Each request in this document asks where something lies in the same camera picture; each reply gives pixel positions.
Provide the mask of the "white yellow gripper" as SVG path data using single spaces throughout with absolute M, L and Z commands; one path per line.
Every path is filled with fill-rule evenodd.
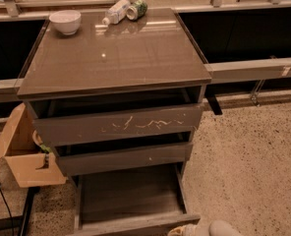
M 171 229 L 167 236 L 209 236 L 209 233 L 206 227 L 186 224 Z

